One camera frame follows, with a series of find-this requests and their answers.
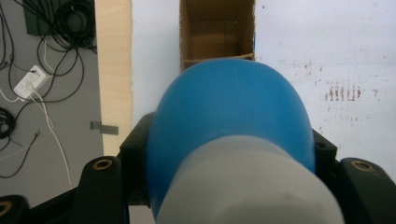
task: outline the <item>white wall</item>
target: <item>white wall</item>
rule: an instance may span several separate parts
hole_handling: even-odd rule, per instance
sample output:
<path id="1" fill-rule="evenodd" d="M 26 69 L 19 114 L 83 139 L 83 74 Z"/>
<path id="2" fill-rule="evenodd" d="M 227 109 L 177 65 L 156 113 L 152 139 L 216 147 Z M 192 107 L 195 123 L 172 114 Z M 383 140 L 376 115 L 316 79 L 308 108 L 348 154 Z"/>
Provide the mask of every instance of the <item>white wall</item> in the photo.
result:
<path id="1" fill-rule="evenodd" d="M 314 129 L 396 180 L 395 1 L 265 1 L 256 58 L 300 93 Z"/>
<path id="2" fill-rule="evenodd" d="M 133 1 L 133 125 L 178 76 L 178 0 Z M 257 0 L 256 61 L 284 75 L 314 129 L 396 180 L 396 2 Z"/>

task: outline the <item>gray wall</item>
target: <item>gray wall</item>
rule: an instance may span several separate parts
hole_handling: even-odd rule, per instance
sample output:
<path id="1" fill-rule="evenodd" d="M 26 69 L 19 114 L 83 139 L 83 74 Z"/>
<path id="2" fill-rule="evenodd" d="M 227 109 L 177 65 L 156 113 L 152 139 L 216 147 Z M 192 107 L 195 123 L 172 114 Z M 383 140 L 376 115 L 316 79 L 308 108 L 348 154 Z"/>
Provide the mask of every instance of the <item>gray wall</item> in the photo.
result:
<path id="1" fill-rule="evenodd" d="M 15 64 L 30 69 L 34 64 L 38 64 L 36 48 L 39 37 L 26 34 L 22 7 L 13 1 L 2 1 L 1 4 L 14 39 Z M 52 43 L 50 37 L 47 39 L 49 43 Z M 103 155 L 102 135 L 98 130 L 90 130 L 90 121 L 101 119 L 97 55 L 87 49 L 81 49 L 79 52 L 85 68 L 81 88 L 75 95 L 63 102 L 47 104 L 54 131 L 64 147 L 69 162 L 74 187 L 78 185 L 84 165 Z M 40 50 L 40 53 L 44 54 L 44 48 Z M 48 49 L 47 62 L 55 67 L 62 56 Z M 71 55 L 66 56 L 65 62 L 71 63 L 73 60 L 74 53 L 72 52 Z M 15 99 L 7 83 L 7 70 L 0 71 L 0 88 L 9 98 Z M 78 63 L 71 73 L 64 77 L 57 77 L 47 99 L 58 99 L 74 90 L 79 83 L 81 71 L 81 65 Z M 13 67 L 11 70 L 13 85 L 15 86 L 25 74 L 26 72 Z M 43 92 L 49 83 L 48 80 L 38 92 Z M 0 96 L 0 106 L 14 116 L 23 105 L 24 103 L 21 102 L 8 103 Z M 11 135 L 12 139 L 22 147 L 10 143 L 0 152 L 0 175 L 12 174 L 18 168 L 25 151 L 9 158 L 7 156 L 28 147 L 37 132 L 39 136 L 21 171 L 10 179 L 0 179 L 0 196 L 20 194 L 25 196 L 32 206 L 69 190 L 61 151 L 50 133 L 44 113 L 36 104 L 28 105 L 23 110 L 17 120 L 16 130 Z M 0 148 L 6 142 L 5 139 L 0 140 Z"/>

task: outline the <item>blue balloon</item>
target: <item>blue balloon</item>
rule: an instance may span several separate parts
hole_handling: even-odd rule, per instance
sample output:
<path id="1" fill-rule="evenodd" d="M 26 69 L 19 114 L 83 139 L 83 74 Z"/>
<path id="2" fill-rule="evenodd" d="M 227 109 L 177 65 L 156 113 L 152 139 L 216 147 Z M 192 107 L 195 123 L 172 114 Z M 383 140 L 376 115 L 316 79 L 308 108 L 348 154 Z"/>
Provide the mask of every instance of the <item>blue balloon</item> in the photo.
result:
<path id="1" fill-rule="evenodd" d="M 169 87 L 150 127 L 147 178 L 154 217 L 183 160 L 201 145 L 235 134 L 270 141 L 315 172 L 309 118 L 282 75 L 252 61 L 199 63 Z"/>

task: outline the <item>red stain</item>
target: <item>red stain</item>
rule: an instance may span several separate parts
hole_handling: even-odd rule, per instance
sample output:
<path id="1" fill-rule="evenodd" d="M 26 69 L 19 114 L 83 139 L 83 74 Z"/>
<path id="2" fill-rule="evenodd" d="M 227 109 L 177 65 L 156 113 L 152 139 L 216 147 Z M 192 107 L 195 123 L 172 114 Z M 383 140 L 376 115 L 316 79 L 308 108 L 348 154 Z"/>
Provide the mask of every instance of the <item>red stain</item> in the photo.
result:
<path id="1" fill-rule="evenodd" d="M 338 86 L 335 87 L 335 97 L 336 101 L 338 101 Z"/>
<path id="2" fill-rule="evenodd" d="M 320 81 L 321 81 L 321 79 L 319 79 L 318 81 L 315 81 L 315 86 L 317 86 Z"/>
<path id="3" fill-rule="evenodd" d="M 331 101 L 333 100 L 333 97 L 334 97 L 334 92 L 332 91 L 332 88 L 333 87 L 330 87 L 330 97 L 331 97 Z"/>
<path id="4" fill-rule="evenodd" d="M 341 100 L 344 101 L 344 87 L 341 87 Z"/>
<path id="5" fill-rule="evenodd" d="M 355 101 L 355 88 L 352 90 L 352 99 L 348 97 L 348 101 Z"/>

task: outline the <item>black cable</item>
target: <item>black cable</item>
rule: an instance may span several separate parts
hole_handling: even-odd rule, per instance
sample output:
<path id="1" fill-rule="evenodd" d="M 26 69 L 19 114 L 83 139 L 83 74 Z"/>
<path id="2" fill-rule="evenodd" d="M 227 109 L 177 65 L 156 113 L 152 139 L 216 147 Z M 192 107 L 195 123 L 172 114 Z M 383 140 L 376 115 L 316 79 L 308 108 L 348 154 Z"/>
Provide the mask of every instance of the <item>black cable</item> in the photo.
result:
<path id="1" fill-rule="evenodd" d="M 15 119 L 6 109 L 0 107 L 0 139 L 9 137 L 15 129 Z"/>
<path id="2" fill-rule="evenodd" d="M 30 73 L 35 73 L 36 72 L 36 70 L 28 70 L 26 68 L 22 68 L 20 66 L 17 66 L 15 63 L 13 63 L 12 66 L 14 66 L 14 67 L 16 67 L 16 68 L 18 68 L 18 69 L 20 69 L 20 70 L 22 70 L 24 72 L 30 72 Z"/>
<path id="3" fill-rule="evenodd" d="M 95 38 L 95 12 L 92 1 L 72 0 L 60 4 L 57 10 L 53 4 L 47 0 L 38 0 L 36 5 L 31 1 L 25 1 L 24 4 L 14 0 L 21 7 L 32 13 L 38 19 L 42 20 L 49 26 L 49 31 L 55 42 L 63 49 L 70 50 L 76 48 L 94 49 L 92 44 Z M 70 20 L 78 19 L 79 28 L 70 26 Z"/>
<path id="4" fill-rule="evenodd" d="M 75 59 L 74 59 L 72 65 L 71 65 L 70 68 L 68 68 L 65 72 L 63 72 L 63 73 L 61 73 L 61 74 L 57 74 L 57 71 L 58 71 L 57 68 L 55 68 L 55 71 L 51 72 L 51 71 L 49 71 L 49 70 L 46 68 L 46 66 L 44 66 L 43 62 L 41 62 L 41 57 L 40 57 L 40 53 L 39 53 L 39 52 L 40 52 L 40 47 L 41 47 L 41 45 L 42 45 L 43 42 L 44 42 L 44 38 L 42 38 L 42 39 L 40 40 L 40 42 L 38 43 L 37 51 L 36 51 L 38 63 L 39 63 L 40 66 L 43 68 L 43 70 L 44 70 L 47 74 L 49 74 L 49 75 L 51 75 L 51 76 L 55 76 L 55 77 L 62 77 L 62 76 L 64 76 L 64 75 L 67 75 L 68 73 L 70 73 L 70 72 L 73 70 L 73 68 L 75 67 L 76 62 L 77 62 L 77 60 L 78 60 L 77 54 L 76 54 L 76 57 L 75 57 Z M 71 50 L 68 50 L 68 51 L 66 51 L 66 52 L 64 53 L 64 56 L 63 56 L 62 59 L 58 62 L 57 67 L 59 67 L 59 66 L 61 65 L 61 63 L 64 61 L 64 58 L 66 57 L 66 55 L 67 55 L 70 51 L 71 51 Z"/>
<path id="5" fill-rule="evenodd" d="M 33 138 L 32 142 L 30 143 L 29 147 L 27 148 L 26 154 L 24 155 L 23 160 L 21 162 L 21 165 L 18 167 L 18 169 L 12 175 L 0 175 L 0 178 L 7 179 L 7 178 L 11 178 L 11 177 L 13 177 L 13 176 L 18 174 L 18 172 L 21 170 L 21 168 L 25 164 L 26 159 L 27 159 L 27 155 L 29 154 L 29 151 L 32 148 L 32 145 L 35 142 L 35 140 L 37 139 L 37 137 L 38 137 L 38 133 L 35 133 L 35 137 Z"/>
<path id="6" fill-rule="evenodd" d="M 9 41 L 10 41 L 10 44 L 11 44 L 11 55 L 14 55 L 14 41 L 11 38 L 11 32 L 9 31 L 7 19 L 4 16 L 4 10 L 3 10 L 3 7 L 2 7 L 1 4 L 0 4 L 0 12 L 1 12 L 1 15 L 2 15 L 2 22 L 4 23 L 4 25 L 2 26 L 2 33 L 3 33 L 2 36 L 3 36 L 3 42 L 4 42 L 3 44 L 4 44 L 5 52 L 6 52 L 6 38 L 5 38 L 4 26 L 6 26 L 6 30 L 7 30 L 8 36 L 10 37 Z M 10 66 L 11 64 L 12 64 L 12 62 L 9 62 L 9 63 L 8 62 L 4 62 L 4 65 L 0 69 L 3 69 L 5 67 L 7 67 L 7 66 Z"/>
<path id="7" fill-rule="evenodd" d="M 0 62 L 0 66 L 3 66 L 5 60 L 6 60 L 6 36 L 5 36 L 5 32 L 4 32 L 4 19 L 3 19 L 3 15 L 0 15 L 0 20 L 1 20 L 1 34 L 2 34 L 2 42 L 3 42 L 3 55 L 2 55 L 2 59 Z"/>
<path id="8" fill-rule="evenodd" d="M 9 145 L 10 142 L 11 142 L 11 138 L 8 138 L 6 144 L 3 145 L 3 146 L 0 148 L 0 151 L 3 151 L 3 149 L 5 149 L 6 147 L 8 147 L 8 145 Z"/>
<path id="9" fill-rule="evenodd" d="M 11 135 L 8 137 L 8 139 L 9 139 L 9 141 L 11 141 L 13 144 L 15 144 L 15 145 L 17 145 L 17 146 L 20 146 L 20 147 L 23 147 L 23 145 L 21 145 L 21 144 L 17 143 L 16 141 L 12 140 Z"/>
<path id="10" fill-rule="evenodd" d="M 81 78 L 80 78 L 79 83 L 78 83 L 78 85 L 76 86 L 76 88 L 75 88 L 71 93 L 69 93 L 68 95 L 66 95 L 65 97 L 63 97 L 63 98 L 61 98 L 61 99 L 57 99 L 57 100 L 45 100 L 44 102 L 38 100 L 37 102 L 40 102 L 40 103 L 59 103 L 59 102 L 61 102 L 61 101 L 64 101 L 64 100 L 66 100 L 66 99 L 72 97 L 74 94 L 76 94 L 76 92 L 77 92 L 77 91 L 79 90 L 79 88 L 81 87 L 82 82 L 83 82 L 84 77 L 85 77 L 84 62 L 82 61 L 81 55 L 79 55 L 77 49 L 76 49 L 76 54 L 77 54 L 77 56 L 78 56 L 79 62 L 81 63 Z M 53 77 L 53 78 L 52 78 L 52 81 L 51 81 L 51 83 L 50 83 L 50 85 L 49 85 L 49 89 L 47 90 L 47 93 L 51 90 L 51 88 L 52 88 L 52 86 L 53 86 L 53 83 L 54 83 L 54 81 L 55 81 L 55 78 L 56 78 L 56 77 Z"/>

